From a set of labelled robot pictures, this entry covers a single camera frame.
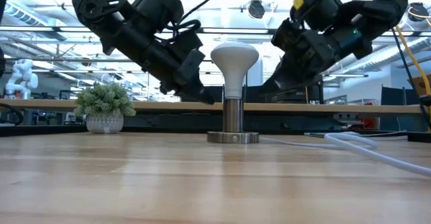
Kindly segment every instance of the wooden table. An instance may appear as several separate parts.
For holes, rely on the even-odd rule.
[[[430,144],[378,145],[431,166]],[[0,139],[0,223],[429,224],[430,205],[430,179],[347,151],[205,135]]]
[[[67,110],[77,107],[73,100],[4,100],[0,103],[17,108],[41,110]],[[202,104],[199,102],[134,102],[136,111],[183,111],[183,112],[221,112],[222,104]],[[406,115],[421,114],[419,106],[337,106],[337,105],[307,105],[307,104],[244,104],[246,112],[290,112],[312,114],[358,113],[361,115]]]

